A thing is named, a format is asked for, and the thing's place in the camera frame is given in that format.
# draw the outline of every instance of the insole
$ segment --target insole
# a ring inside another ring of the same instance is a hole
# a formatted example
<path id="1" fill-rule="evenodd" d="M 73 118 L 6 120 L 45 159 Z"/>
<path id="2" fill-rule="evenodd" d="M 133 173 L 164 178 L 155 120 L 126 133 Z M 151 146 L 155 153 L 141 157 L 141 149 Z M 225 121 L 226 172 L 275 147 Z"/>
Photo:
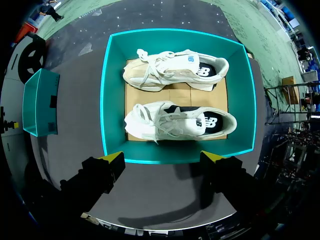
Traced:
<path id="1" fill-rule="evenodd" d="M 220 132 L 224 125 L 222 116 L 212 111 L 205 111 L 203 114 L 205 118 L 205 133 L 215 134 Z"/>
<path id="2" fill-rule="evenodd" d="M 200 62 L 198 72 L 196 73 L 200 77 L 212 77 L 217 74 L 215 68 L 209 64 Z"/>

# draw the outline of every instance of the teal shoe box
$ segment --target teal shoe box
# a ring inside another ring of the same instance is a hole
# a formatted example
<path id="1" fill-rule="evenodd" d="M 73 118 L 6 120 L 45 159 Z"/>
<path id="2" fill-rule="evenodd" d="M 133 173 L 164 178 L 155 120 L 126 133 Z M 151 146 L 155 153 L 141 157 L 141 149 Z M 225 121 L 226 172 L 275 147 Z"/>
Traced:
<path id="1" fill-rule="evenodd" d="M 159 145 L 151 141 L 126 140 L 126 82 L 122 71 L 127 60 L 138 58 L 137 49 L 149 55 L 190 49 L 227 59 L 228 112 L 237 120 L 236 130 L 227 139 L 218 140 L 159 141 Z M 236 156 L 253 150 L 256 123 L 254 79 L 242 44 L 209 33 L 173 28 L 131 30 L 109 37 L 100 87 L 100 127 L 105 155 L 123 151 L 125 161 L 136 164 L 194 163 L 200 160 L 202 150 L 225 157 Z"/>
<path id="2" fill-rule="evenodd" d="M 35 137 L 57 134 L 57 93 L 60 75 L 40 68 L 25 83 L 23 130 Z"/>

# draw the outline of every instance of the shoe box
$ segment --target shoe box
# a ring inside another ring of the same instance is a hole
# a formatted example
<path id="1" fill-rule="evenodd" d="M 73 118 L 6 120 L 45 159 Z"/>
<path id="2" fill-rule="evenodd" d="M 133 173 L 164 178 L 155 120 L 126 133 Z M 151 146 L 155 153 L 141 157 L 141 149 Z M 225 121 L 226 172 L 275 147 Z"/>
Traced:
<path id="1" fill-rule="evenodd" d="M 142 91 L 123 79 L 128 60 L 137 49 L 150 55 L 186 49 L 225 58 L 229 71 L 211 92 L 185 83 L 166 86 L 159 92 Z M 137 103 L 170 100 L 180 106 L 208 106 L 232 114 L 237 127 L 226 139 L 202 141 L 141 141 L 126 134 L 125 116 Z M 174 28 L 137 29 L 111 34 L 106 47 L 100 90 L 100 127 L 104 154 L 123 151 L 127 163 L 179 164 L 199 161 L 201 151 L 224 157 L 253 150 L 257 106 L 254 79 L 245 47 L 235 41 L 205 32 Z"/>

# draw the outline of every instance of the metal rack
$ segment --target metal rack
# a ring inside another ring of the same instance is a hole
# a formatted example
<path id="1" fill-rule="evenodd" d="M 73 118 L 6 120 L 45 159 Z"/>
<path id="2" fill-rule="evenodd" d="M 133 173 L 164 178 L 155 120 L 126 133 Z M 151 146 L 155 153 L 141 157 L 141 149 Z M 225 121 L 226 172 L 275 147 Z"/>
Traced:
<path id="1" fill-rule="evenodd" d="M 264 88 L 266 93 L 269 93 L 270 95 L 272 95 L 275 99 L 276 99 L 276 115 L 278 116 L 278 121 L 274 122 L 274 119 L 272 120 L 272 122 L 266 122 L 265 125 L 277 125 L 277 124 L 296 124 L 296 123 L 309 123 L 309 122 L 319 122 L 320 119 L 318 118 L 311 118 L 307 119 L 307 120 L 297 120 L 297 115 L 296 114 L 310 114 L 310 116 L 312 116 L 313 113 L 315 113 L 315 111 L 313 111 L 313 97 L 312 97 L 312 87 L 317 87 L 320 85 L 320 82 L 307 82 L 307 83 L 299 83 L 299 84 L 292 84 L 292 85 L 279 85 L 279 86 L 275 86 L 275 87 L 268 87 L 268 88 Z M 296 98 L 295 98 L 295 94 L 293 94 L 293 99 L 290 98 L 290 92 L 294 92 L 295 88 L 297 87 L 298 90 L 298 96 L 300 97 L 300 90 L 299 87 L 307 87 L 309 93 L 310 93 L 310 110 L 307 108 L 307 111 L 302 111 L 302 106 L 301 106 L 301 101 L 300 99 L 297 99 L 298 101 L 298 105 L 299 105 L 299 111 L 296 111 L 296 104 L 292 104 L 296 102 Z M 288 100 L 289 100 L 289 104 L 288 107 L 286 108 L 285 111 L 280 111 L 279 109 L 279 96 L 277 94 L 277 90 L 282 90 L 285 89 L 285 91 L 288 92 Z M 293 114 L 294 115 L 294 120 L 293 121 L 280 121 L 280 115 L 281 114 Z"/>

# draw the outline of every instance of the person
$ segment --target person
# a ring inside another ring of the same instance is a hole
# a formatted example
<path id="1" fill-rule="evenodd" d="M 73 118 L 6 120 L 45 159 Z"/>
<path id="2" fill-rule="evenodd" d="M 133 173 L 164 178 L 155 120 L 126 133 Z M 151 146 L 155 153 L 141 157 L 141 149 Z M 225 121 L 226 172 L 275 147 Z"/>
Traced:
<path id="1" fill-rule="evenodd" d="M 56 10 L 50 5 L 52 3 L 56 3 L 56 0 L 44 0 L 41 6 L 39 7 L 39 14 L 46 16 L 50 15 L 53 19 L 58 22 L 59 20 L 63 19 L 64 16 L 60 16 Z"/>

